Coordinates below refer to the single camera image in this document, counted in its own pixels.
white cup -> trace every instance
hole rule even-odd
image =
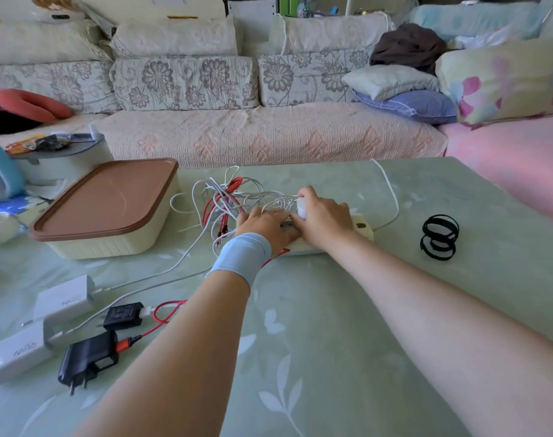
[[[19,221],[9,213],[0,212],[0,243],[9,241],[19,232]]]

forearm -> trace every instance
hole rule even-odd
[[[75,435],[219,435],[249,293],[236,273],[208,275]]]
[[[553,436],[551,342],[358,234],[329,253],[471,433]]]

purple pillow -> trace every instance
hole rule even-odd
[[[434,90],[410,90],[388,100],[372,100],[369,95],[353,93],[360,101],[379,110],[428,124],[456,122],[456,106],[444,93]]]

person's right hand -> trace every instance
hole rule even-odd
[[[337,204],[332,199],[319,198],[310,185],[301,189],[297,196],[305,198],[307,219],[296,213],[291,213],[290,217],[310,244],[327,251],[337,236],[353,231],[349,206],[345,202]]]

person's left hand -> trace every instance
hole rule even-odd
[[[290,212],[270,210],[262,212],[260,207],[254,207],[250,214],[241,212],[236,220],[236,236],[244,233],[258,233],[264,236],[272,247],[272,255],[276,256],[289,243],[301,234],[295,227],[282,228],[282,224],[290,216]]]

